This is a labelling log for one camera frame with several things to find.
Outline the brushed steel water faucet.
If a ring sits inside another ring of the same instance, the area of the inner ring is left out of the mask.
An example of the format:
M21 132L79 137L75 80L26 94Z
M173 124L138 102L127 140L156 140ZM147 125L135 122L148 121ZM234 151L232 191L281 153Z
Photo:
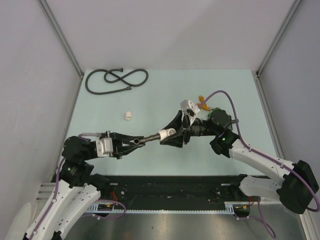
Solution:
M147 137L137 137L133 140L133 143L135 145L144 145L147 142L156 141L156 140L159 140L160 138L161 138L160 134L157 133L157 134L153 134L153 135L150 135Z

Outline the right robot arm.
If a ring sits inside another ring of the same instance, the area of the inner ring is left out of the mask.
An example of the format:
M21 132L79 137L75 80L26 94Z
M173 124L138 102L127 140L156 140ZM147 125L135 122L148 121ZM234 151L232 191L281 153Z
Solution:
M268 178L240 174L230 188L231 196L242 201L247 196L264 197L280 201L287 209L303 214L309 208L319 185L311 166L299 160L294 163L282 158L272 157L245 143L239 134L230 129L234 123L225 110L213 110L206 120L190 117L178 111L175 118L161 131L160 144L182 148L191 137L213 136L209 143L217 155L245 163Z

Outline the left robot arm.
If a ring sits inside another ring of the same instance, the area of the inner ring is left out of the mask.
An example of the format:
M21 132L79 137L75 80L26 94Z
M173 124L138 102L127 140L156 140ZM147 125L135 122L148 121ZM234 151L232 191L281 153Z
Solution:
M23 239L63 240L89 206L110 196L110 181L92 174L94 166L88 160L107 156L121 159L147 142L163 141L175 133L175 129L168 128L148 137L110 131L69 137L64 142L54 189Z

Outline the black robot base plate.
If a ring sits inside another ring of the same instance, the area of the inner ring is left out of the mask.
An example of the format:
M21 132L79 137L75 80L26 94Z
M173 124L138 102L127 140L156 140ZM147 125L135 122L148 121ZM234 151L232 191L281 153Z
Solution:
M255 195L234 186L237 176L107 176L110 185L102 200L129 210L221 210L226 202L253 205Z

